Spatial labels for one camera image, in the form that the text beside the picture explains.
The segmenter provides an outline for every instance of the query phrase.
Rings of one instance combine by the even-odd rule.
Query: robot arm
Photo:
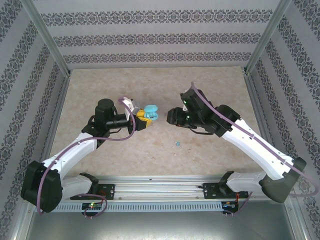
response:
[[[306,162],[300,157],[292,159],[290,156],[274,148],[256,134],[246,122],[240,118],[240,115],[229,106],[220,105],[219,107],[215,107],[215,109],[233,123],[249,132],[253,138],[259,139],[260,142],[268,146],[274,154],[269,152],[251,136],[215,114],[205,105],[192,88],[185,93],[181,93],[180,97],[183,101],[183,108],[176,107],[168,112],[167,122],[169,124],[189,128],[193,132],[200,127],[205,129],[207,134],[215,134],[219,138],[222,137],[241,149],[264,170],[256,173],[228,171],[219,183],[220,193],[237,193],[241,191],[263,192],[270,199],[283,203],[297,182],[299,174],[290,169],[289,166],[285,165],[277,157],[281,157],[288,164],[296,167],[300,171],[305,168]]]
[[[151,120],[136,116],[140,108],[132,99],[125,97],[123,103],[128,106],[134,116],[136,131],[148,127]],[[72,143],[51,158],[41,163],[33,161],[27,166],[21,189],[21,197],[37,205],[39,184],[45,170],[66,149],[68,150],[59,158],[57,163],[52,166],[45,176],[41,191],[41,209],[49,213],[57,207],[61,200],[79,194],[96,194],[99,181],[94,176],[84,172],[76,177],[68,179],[64,179],[64,177],[76,163],[99,148],[105,141],[90,139],[81,142],[81,140],[92,137],[108,138],[111,134],[110,130],[122,128],[127,128],[129,134],[133,131],[133,121],[130,119],[129,111],[127,110],[124,114],[118,114],[112,100],[100,100],[95,108],[95,115],[90,117],[87,125]],[[78,144],[69,148],[69,146],[74,143]]]

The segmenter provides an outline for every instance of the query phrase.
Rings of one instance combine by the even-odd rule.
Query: yellow object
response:
[[[138,116],[138,119],[140,119],[141,121],[146,122],[146,128],[149,127],[149,125],[152,123],[152,120],[149,119],[149,118]]]
[[[136,116],[139,118],[139,117],[141,117],[141,118],[144,118],[145,117],[145,111],[143,110],[143,109],[140,109],[139,111],[138,111],[138,113],[136,114]]]

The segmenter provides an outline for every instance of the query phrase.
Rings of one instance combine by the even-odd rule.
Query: blue small object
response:
[[[151,120],[157,120],[158,119],[158,114],[156,113],[156,111],[158,110],[157,105],[147,105],[144,108],[144,117],[146,119],[151,119]]]

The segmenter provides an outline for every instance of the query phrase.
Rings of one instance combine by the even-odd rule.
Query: wall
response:
[[[70,69],[245,66],[279,0],[36,0]]]
[[[320,1],[290,3],[251,77],[273,144],[307,161],[320,178]],[[314,187],[299,179],[297,192]],[[299,198],[312,239],[320,239],[320,196]]]
[[[40,161],[65,76],[18,0],[0,0],[0,240],[14,223],[27,164]]]

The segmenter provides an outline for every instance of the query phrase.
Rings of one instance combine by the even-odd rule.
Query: beige marble floor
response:
[[[127,95],[141,106],[156,104],[158,120],[132,138],[106,141],[69,172],[95,176],[222,175],[226,171],[260,171],[260,167],[231,143],[217,136],[196,135],[166,122],[166,113],[181,107],[180,94],[194,81],[215,105],[229,105],[257,133],[258,125],[240,67],[115,68],[73,71],[51,155],[80,133],[97,102],[110,98],[119,113],[118,97]],[[123,129],[114,138],[128,135]]]

